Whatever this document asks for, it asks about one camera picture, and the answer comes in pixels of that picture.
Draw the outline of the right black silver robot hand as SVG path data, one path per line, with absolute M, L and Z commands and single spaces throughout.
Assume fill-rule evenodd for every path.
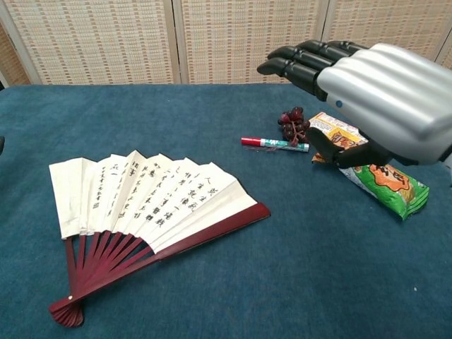
M 279 47 L 257 68 L 328 103 L 365 138 L 346 148 L 319 128 L 307 138 L 339 168 L 443 164 L 451 167 L 451 71 L 392 44 L 307 40 Z

